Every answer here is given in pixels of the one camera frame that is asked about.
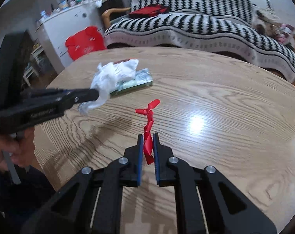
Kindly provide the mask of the person's left hand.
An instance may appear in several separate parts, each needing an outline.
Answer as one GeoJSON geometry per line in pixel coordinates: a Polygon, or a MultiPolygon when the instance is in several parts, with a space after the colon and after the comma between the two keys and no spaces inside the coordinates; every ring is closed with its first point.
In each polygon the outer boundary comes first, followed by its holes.
{"type": "Polygon", "coordinates": [[[11,160],[13,164],[21,168],[32,164],[35,159],[34,151],[34,127],[28,128],[24,131],[24,137],[16,141],[9,135],[0,135],[0,171],[8,170],[5,162],[3,152],[11,153],[11,160]]]}

